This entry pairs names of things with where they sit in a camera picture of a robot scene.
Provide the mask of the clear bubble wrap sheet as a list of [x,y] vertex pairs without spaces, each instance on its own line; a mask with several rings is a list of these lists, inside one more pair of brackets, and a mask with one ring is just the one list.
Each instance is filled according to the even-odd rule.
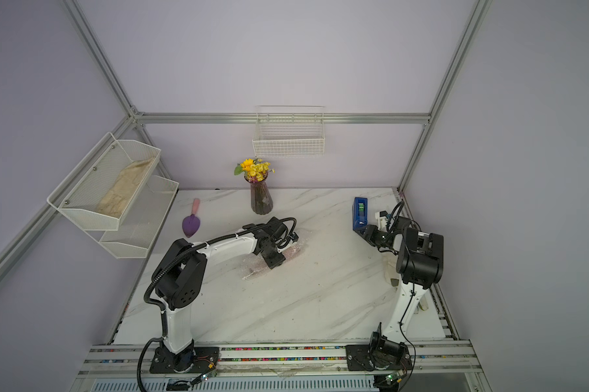
[[289,261],[293,261],[296,257],[303,253],[305,246],[302,243],[292,243],[283,250],[277,250],[274,253],[269,253],[268,258],[264,258],[263,254],[248,255],[242,259],[242,279],[251,280],[257,279],[270,271],[283,266]]

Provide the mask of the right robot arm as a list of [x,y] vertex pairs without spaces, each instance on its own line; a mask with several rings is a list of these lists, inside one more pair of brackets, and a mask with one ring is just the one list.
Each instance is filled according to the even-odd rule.
[[354,232],[379,252],[392,253],[397,258],[395,271],[399,274],[399,283],[396,303],[387,320],[380,323],[379,335],[390,341],[407,343],[407,330],[418,304],[443,276],[444,237],[423,232],[411,225],[390,233],[375,225],[363,225]]

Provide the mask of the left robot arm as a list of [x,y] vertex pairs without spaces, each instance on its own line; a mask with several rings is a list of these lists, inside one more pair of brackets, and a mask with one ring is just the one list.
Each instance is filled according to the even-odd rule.
[[245,225],[235,233],[206,242],[179,239],[172,243],[144,293],[144,302],[159,308],[161,345],[173,355],[193,346],[191,305],[201,293],[208,266],[248,255],[260,256],[269,269],[281,266],[286,261],[286,249],[299,240],[296,224],[294,217],[273,217],[264,224]]

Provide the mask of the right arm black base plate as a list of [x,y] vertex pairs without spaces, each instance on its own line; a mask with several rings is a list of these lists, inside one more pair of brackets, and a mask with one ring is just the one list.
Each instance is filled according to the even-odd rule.
[[413,369],[407,345],[392,343],[389,348],[369,348],[367,345],[345,346],[349,371],[409,371]]

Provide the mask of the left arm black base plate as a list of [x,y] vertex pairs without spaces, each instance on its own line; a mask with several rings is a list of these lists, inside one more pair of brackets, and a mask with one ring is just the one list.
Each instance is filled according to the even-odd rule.
[[216,346],[189,347],[173,354],[165,346],[155,349],[149,372],[151,374],[203,374],[216,368],[220,349]]

